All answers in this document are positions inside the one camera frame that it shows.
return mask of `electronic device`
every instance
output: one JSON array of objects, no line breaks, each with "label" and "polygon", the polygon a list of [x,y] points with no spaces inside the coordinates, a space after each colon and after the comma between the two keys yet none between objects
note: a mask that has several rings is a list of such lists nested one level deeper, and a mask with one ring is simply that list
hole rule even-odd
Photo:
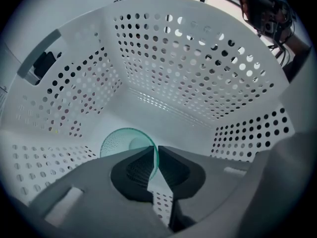
[{"label": "electronic device", "polygon": [[[259,34],[273,39],[278,47],[285,50],[283,47],[284,43],[280,42],[282,31],[291,27],[293,22],[296,21],[296,15],[289,4],[282,0],[239,1],[244,20],[253,26]],[[243,11],[244,4],[246,4],[248,8],[247,19],[245,18],[245,13]],[[281,11],[285,17],[283,22],[276,20],[279,11]]]}]

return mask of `basket handle slot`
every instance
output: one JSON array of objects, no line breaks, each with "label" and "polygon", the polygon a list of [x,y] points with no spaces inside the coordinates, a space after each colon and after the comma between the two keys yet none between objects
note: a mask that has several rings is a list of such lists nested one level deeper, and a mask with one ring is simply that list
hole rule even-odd
[{"label": "basket handle slot", "polygon": [[29,71],[32,68],[33,64],[38,60],[38,58],[43,54],[43,52],[51,46],[56,40],[58,40],[61,37],[60,31],[58,29],[55,29],[52,31],[49,35],[47,35],[27,56],[27,58],[24,60],[22,65],[20,66],[20,69],[18,70],[17,74],[21,78],[25,78],[28,80],[31,84],[34,85],[33,82],[29,80]]}]

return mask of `laundry basket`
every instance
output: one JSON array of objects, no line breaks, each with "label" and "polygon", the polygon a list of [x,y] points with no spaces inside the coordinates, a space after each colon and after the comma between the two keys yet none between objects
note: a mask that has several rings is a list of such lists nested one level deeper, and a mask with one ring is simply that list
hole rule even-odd
[{"label": "laundry basket", "polygon": [[[61,39],[67,50],[29,82]],[[280,99],[288,86],[258,36],[221,10],[192,0],[111,4],[56,29],[21,64],[1,118],[3,183],[28,205],[127,127],[156,146],[252,162],[295,133]]]}]

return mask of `perforated basket wall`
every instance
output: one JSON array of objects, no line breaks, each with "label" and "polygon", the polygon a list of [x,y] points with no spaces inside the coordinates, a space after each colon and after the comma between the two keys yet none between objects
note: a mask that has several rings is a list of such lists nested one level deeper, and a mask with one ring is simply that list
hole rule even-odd
[{"label": "perforated basket wall", "polygon": [[67,51],[38,85],[17,75],[2,116],[1,168],[9,193],[24,203],[66,174],[68,163],[99,156],[103,140],[122,127],[144,131],[156,145],[241,161],[294,133],[278,100],[288,82],[275,57],[212,6],[125,0],[56,32]]}]

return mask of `white wall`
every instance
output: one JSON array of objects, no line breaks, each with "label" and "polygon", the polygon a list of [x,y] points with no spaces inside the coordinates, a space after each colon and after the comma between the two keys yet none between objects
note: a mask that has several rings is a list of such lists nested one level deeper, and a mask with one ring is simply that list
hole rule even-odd
[{"label": "white wall", "polygon": [[24,0],[12,15],[2,37],[14,56],[22,62],[51,31],[113,1]]},{"label": "white wall", "polygon": [[[8,91],[21,63],[8,49],[3,39],[0,38],[0,88]],[[0,114],[1,114],[1,90],[0,90]]]}]

